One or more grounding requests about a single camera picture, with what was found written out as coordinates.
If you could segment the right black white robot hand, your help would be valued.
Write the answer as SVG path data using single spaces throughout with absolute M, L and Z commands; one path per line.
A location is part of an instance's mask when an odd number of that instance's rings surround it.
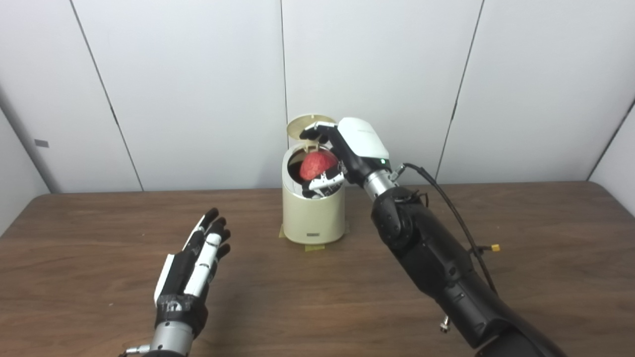
M 375 201 L 384 192 L 397 186 L 390 180 L 389 153 L 371 124 L 358 118 L 343 118 L 338 123 L 316 121 L 300 133 L 301 139 L 331 143 L 338 159 L 337 169 L 303 185 L 304 191 L 324 193 L 345 181 L 358 185 Z

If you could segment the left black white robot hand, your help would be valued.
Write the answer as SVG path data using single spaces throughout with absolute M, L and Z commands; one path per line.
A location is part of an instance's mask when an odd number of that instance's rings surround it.
M 166 257 L 154 302 L 155 326 L 180 322 L 197 338 L 208 321 L 206 299 L 218 264 L 231 250 L 231 231 L 217 208 L 211 208 L 195 225 L 184 247 Z

